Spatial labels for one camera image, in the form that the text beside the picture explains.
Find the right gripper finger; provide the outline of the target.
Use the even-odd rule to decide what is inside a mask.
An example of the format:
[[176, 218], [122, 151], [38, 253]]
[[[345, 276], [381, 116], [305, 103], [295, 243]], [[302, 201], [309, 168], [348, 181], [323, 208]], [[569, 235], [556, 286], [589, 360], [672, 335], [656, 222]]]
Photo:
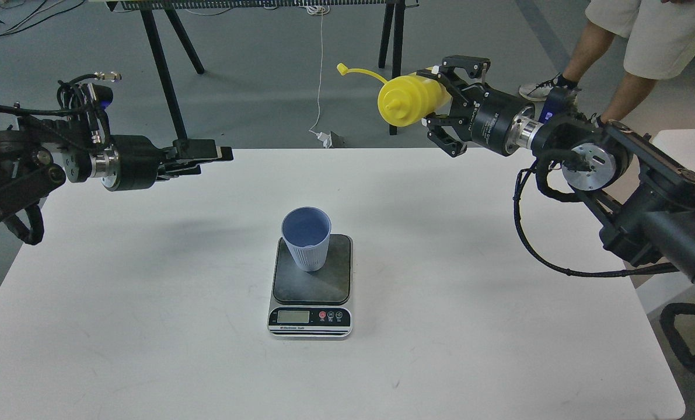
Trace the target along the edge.
[[469, 117], [450, 114], [430, 113], [422, 118], [422, 125], [428, 130], [427, 138], [452, 158], [467, 151], [469, 140], [465, 130], [469, 124]]
[[486, 98], [486, 74], [490, 66], [488, 58], [451, 55], [443, 58], [440, 64], [417, 70], [415, 74], [440, 83], [451, 96], [452, 104], [472, 107]]

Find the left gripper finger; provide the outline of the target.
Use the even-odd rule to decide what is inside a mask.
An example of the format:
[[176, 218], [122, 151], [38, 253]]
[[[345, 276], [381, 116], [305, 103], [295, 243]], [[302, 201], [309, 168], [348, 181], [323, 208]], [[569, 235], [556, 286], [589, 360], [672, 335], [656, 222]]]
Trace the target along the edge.
[[200, 164], [168, 163], [158, 168], [158, 183], [169, 181], [182, 176], [197, 176], [201, 174]]
[[214, 140], [177, 139], [164, 149], [163, 167], [196, 167], [209, 162], [230, 162], [233, 150]]

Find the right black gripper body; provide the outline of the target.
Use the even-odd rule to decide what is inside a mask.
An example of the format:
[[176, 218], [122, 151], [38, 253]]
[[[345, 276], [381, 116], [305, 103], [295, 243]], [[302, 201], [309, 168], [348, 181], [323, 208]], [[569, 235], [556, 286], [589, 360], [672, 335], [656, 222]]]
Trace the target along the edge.
[[471, 106], [468, 123], [461, 130], [461, 141], [504, 156], [517, 151], [515, 126], [523, 117], [533, 119], [536, 106], [520, 96], [482, 83], [474, 83], [462, 93], [470, 99]]

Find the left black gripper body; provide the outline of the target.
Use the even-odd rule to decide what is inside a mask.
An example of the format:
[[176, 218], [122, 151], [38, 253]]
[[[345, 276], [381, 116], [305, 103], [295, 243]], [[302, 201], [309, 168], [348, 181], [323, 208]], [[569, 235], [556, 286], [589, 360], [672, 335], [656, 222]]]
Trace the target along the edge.
[[144, 190], [157, 181], [164, 151], [145, 136], [113, 135], [113, 143], [92, 157], [91, 178], [111, 192]]

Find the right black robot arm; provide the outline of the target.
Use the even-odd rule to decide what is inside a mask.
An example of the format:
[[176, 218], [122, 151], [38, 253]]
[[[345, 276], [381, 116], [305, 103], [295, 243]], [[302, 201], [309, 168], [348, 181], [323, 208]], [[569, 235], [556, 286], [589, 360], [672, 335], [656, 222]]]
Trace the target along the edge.
[[[422, 118], [429, 139], [457, 157], [470, 145], [508, 156], [527, 149], [513, 196], [514, 226], [523, 246], [543, 265], [569, 276], [627, 277], [681, 273], [695, 287], [695, 172], [619, 121], [596, 125], [576, 107], [576, 90], [553, 85], [544, 106], [485, 82], [489, 59], [452, 55], [416, 75], [450, 96], [449, 112]], [[562, 203], [581, 203], [600, 223], [604, 250], [630, 265], [587, 273], [554, 265], [531, 245], [522, 226], [521, 199], [529, 179]], [[695, 316], [695, 304], [668, 303], [659, 323], [676, 359], [695, 375], [695, 354], [676, 328]]]

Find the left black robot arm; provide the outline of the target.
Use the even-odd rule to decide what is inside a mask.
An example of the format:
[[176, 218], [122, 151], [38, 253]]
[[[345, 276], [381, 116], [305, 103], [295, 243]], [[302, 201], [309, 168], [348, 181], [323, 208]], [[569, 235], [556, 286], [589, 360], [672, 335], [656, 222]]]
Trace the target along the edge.
[[41, 242], [40, 200], [67, 181], [100, 178], [108, 191], [144, 190], [233, 160], [232, 149], [214, 140], [158, 148], [145, 136], [113, 134], [106, 111], [113, 91], [105, 82], [120, 79], [118, 72], [94, 72], [60, 80], [56, 111], [0, 106], [0, 114], [16, 117], [0, 131], [0, 223], [23, 243]]

